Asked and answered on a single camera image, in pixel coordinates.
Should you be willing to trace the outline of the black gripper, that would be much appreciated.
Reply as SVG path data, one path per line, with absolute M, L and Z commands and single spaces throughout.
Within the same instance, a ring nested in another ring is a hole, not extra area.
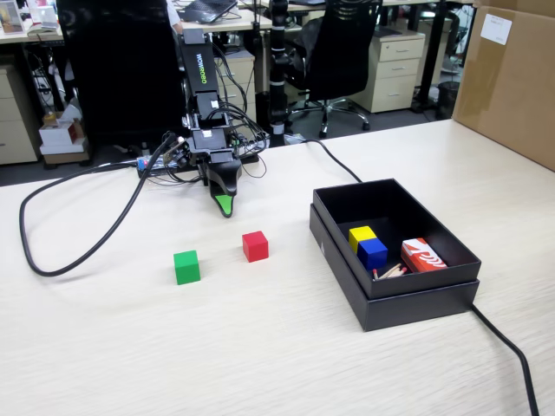
M 224 218 L 233 214 L 233 200 L 238 192 L 242 163 L 229 147 L 224 128 L 194 129 L 190 137 L 190 164 L 208 164 L 206 176 L 212 199 Z

